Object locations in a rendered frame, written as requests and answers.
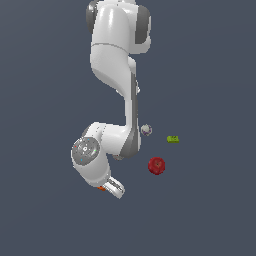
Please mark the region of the red apple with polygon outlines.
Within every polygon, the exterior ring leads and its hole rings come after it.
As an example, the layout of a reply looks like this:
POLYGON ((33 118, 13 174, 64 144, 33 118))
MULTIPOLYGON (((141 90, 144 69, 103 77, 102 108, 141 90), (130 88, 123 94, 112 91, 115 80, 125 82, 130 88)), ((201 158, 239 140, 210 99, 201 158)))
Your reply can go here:
POLYGON ((165 170, 165 161, 161 157, 152 157, 148 162, 148 170, 154 175, 160 175, 165 170))

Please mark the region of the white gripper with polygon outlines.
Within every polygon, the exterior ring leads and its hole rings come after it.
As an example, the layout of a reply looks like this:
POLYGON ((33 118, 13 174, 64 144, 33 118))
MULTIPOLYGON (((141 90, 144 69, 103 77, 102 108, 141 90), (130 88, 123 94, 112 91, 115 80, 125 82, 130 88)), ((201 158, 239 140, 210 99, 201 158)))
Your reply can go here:
POLYGON ((125 193, 125 188, 122 183, 110 176, 107 182, 103 185, 103 188, 109 191, 116 198, 121 199, 125 193))

